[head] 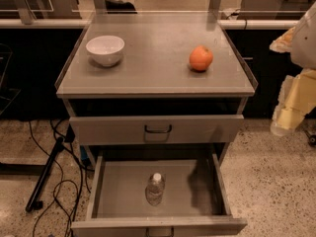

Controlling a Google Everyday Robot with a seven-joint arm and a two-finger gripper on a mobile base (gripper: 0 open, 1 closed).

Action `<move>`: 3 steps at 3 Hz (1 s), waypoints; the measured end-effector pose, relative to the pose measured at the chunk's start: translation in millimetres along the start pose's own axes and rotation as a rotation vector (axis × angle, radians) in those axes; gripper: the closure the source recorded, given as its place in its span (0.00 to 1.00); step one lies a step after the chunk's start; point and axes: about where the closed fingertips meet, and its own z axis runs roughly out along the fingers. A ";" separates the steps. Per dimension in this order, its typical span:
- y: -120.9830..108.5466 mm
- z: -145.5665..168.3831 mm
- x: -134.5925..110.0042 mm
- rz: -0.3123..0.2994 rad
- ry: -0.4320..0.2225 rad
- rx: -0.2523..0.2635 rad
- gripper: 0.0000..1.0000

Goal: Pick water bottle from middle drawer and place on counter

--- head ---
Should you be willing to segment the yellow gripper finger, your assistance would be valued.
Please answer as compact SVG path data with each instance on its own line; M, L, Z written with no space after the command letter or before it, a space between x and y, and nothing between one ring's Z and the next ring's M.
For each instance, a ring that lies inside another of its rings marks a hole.
M291 52L293 32L294 28L290 28L283 35L275 39L270 44L270 50L278 53Z
M287 75L281 84L274 110L271 132L289 135L316 108L316 70L303 69L295 77Z

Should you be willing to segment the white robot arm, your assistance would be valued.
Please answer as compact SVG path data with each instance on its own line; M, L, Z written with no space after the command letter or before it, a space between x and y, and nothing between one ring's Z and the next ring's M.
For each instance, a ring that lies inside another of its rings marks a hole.
M291 62L302 68L298 75L285 77L278 94L271 132L285 136L316 108L316 4L294 27L275 39L270 50L289 52Z

